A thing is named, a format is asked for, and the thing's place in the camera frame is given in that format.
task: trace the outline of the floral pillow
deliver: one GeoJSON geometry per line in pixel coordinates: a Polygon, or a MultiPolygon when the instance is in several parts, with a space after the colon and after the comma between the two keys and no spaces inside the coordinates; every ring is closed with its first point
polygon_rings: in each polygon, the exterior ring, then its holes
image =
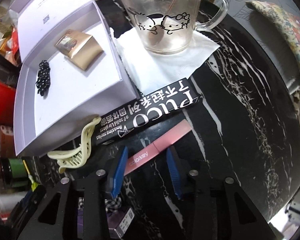
{"type": "Polygon", "coordinates": [[[300,17],[294,16],[270,2],[246,1],[275,24],[297,59],[300,70],[300,17]]]}

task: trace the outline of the open gift box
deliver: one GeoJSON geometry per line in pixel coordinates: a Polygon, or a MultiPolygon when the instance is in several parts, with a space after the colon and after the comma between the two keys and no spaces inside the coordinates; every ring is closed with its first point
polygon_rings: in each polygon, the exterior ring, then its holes
{"type": "Polygon", "coordinates": [[[94,0],[15,0],[23,62],[14,108],[16,154],[43,155],[81,134],[95,116],[137,97],[94,0]],[[86,71],[55,48],[68,29],[93,35],[101,45],[86,71]],[[39,63],[50,64],[51,86],[37,94],[39,63]]]}

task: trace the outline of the silver bolt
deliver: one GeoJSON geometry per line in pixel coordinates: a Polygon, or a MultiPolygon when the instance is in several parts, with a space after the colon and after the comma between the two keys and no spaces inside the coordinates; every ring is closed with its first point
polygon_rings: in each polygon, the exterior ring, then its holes
{"type": "Polygon", "coordinates": [[[189,171],[190,176],[198,176],[199,172],[197,170],[189,171]]]}
{"type": "Polygon", "coordinates": [[[225,181],[226,181],[226,183],[228,183],[228,184],[233,184],[233,183],[234,183],[234,179],[231,178],[231,177],[227,177],[227,178],[225,179],[225,181]]]}
{"type": "Polygon", "coordinates": [[[98,171],[96,172],[96,174],[97,174],[98,176],[103,176],[103,175],[106,174],[106,171],[105,171],[105,170],[98,170],[98,171]]]}
{"type": "Polygon", "coordinates": [[[67,184],[69,181],[70,181],[70,179],[68,177],[64,177],[61,179],[62,184],[67,184]]]}

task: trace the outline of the hello kitty drawing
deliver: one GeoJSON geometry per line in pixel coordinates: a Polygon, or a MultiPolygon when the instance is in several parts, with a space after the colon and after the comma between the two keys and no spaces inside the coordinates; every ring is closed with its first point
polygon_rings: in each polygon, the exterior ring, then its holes
{"type": "Polygon", "coordinates": [[[160,13],[155,13],[151,15],[145,15],[144,13],[138,13],[134,11],[132,8],[127,9],[129,13],[131,13],[135,19],[136,25],[142,31],[150,31],[153,34],[158,34],[156,23],[153,19],[160,19],[163,17],[160,13]]]}
{"type": "Polygon", "coordinates": [[[177,14],[176,16],[166,15],[162,22],[161,28],[167,31],[167,34],[173,34],[174,31],[187,29],[190,23],[190,14],[186,12],[177,14]]]}

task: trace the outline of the black lip gloss box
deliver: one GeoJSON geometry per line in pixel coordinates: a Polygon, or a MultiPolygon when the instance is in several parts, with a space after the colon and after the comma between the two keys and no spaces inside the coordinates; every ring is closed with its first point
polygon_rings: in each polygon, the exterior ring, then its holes
{"type": "Polygon", "coordinates": [[[141,99],[130,101],[102,116],[94,130],[95,145],[112,143],[144,125],[153,125],[163,116],[196,103],[198,98],[184,78],[141,99]]]}

